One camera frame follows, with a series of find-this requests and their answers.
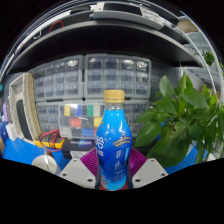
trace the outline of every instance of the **label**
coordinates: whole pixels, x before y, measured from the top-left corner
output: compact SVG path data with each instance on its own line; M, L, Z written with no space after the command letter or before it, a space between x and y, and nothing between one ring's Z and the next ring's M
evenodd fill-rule
M87 152L80 152L80 151L70 151L72 159L80 159L82 158Z

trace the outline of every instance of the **red object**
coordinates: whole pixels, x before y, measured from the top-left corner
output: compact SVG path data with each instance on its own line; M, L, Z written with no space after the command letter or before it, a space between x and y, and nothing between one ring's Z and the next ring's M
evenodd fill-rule
M100 184L99 190L108 191L108 190L107 190L106 188L104 188L101 184ZM121 191L121 190L128 190L128 184L127 184L127 181L125 182L124 187L122 187L122 188L119 189L118 191Z
M70 126L74 128L81 128L82 127L82 120L78 118L71 118L70 119Z
M56 24L56 23L61 23L62 27L64 27L64 23L60 20L55 22L54 24L51 25L50 29L49 29L49 33L51 32L52 27Z

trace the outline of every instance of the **yellow bottle cap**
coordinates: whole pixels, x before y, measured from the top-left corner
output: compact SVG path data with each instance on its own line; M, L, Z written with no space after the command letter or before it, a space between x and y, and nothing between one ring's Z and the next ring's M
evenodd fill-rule
M104 103L124 103L124 90L105 90Z

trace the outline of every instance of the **metal shelf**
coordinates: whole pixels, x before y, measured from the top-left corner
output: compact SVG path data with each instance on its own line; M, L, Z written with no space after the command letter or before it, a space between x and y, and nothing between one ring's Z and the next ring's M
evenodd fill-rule
M183 45L159 31L121 21L88 21L66 26L38 39L13 62L8 73L32 69L74 54L128 54L171 66L202 67Z

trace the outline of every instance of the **bottle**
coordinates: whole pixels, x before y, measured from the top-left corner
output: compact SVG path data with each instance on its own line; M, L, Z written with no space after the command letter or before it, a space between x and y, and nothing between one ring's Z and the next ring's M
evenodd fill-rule
M123 111L124 91L105 90L104 103L104 115L96 132L95 143L101 185L115 191L126 183L132 134Z

